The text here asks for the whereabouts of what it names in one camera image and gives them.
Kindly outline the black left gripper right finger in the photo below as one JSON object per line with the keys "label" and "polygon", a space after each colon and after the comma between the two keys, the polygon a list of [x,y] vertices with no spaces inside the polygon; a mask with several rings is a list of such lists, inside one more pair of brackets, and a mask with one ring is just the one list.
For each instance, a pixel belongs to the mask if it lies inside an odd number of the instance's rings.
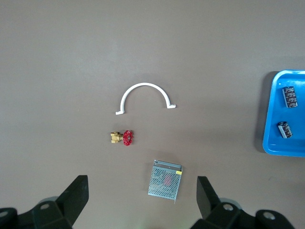
{"label": "black left gripper right finger", "polygon": [[237,205],[222,202],[207,177],[197,177],[196,201],[202,218],[193,229],[293,229],[294,226],[281,213],[262,209],[255,216],[247,214]]}

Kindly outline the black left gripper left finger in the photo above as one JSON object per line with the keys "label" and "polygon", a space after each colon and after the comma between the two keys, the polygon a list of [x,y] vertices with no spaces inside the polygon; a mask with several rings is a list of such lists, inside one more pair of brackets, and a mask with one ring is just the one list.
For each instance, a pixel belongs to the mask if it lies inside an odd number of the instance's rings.
{"label": "black left gripper left finger", "polygon": [[41,200],[29,211],[0,209],[2,229],[71,229],[89,200],[87,175],[79,175],[57,197]]}

